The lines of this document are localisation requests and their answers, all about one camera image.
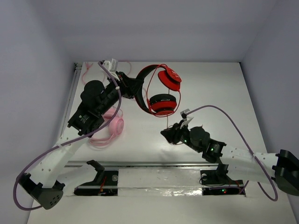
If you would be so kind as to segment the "red and black headphones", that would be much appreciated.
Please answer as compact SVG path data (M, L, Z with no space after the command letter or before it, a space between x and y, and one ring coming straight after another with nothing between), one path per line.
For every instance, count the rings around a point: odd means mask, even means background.
M181 101L181 77L168 65L151 64L143 68L136 78L143 80L143 99L138 106L155 117L173 115Z

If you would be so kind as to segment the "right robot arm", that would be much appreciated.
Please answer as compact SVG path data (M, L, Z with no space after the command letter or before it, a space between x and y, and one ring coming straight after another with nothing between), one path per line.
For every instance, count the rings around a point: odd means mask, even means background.
M178 123L162 130L161 134L169 143L182 142L207 162L217 164L215 170L202 173L201 182L206 186L229 185L236 181L273 181L281 191L293 196L299 194L299 160L287 150L251 153L212 139L200 126L189 129Z

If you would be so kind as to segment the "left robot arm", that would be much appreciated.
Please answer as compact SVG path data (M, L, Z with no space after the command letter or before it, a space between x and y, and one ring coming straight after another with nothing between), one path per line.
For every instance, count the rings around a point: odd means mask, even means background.
M53 208L62 198L68 184L59 180L62 169L79 148L96 132L108 126L120 110L122 98L135 98L142 90L144 79L131 78L123 72L107 71L108 85L92 80L84 85L81 103L67 122L67 128L55 145L37 156L17 176L13 188L15 205L25 211ZM116 112L109 120L103 115L113 106ZM37 207L25 208L17 199L21 186L36 202Z

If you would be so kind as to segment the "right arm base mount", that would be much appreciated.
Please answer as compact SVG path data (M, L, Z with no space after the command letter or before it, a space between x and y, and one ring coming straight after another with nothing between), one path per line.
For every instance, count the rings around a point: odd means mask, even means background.
M219 164L216 169L200 171L199 184L204 196L246 195L244 182L228 177L228 165Z

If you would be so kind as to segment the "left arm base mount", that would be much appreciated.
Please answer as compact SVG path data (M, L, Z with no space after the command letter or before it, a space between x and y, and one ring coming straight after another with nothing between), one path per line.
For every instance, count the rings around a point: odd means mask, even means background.
M83 184L80 184L74 190L76 196L118 196L118 170L105 170L95 160L87 162L95 171L95 177Z

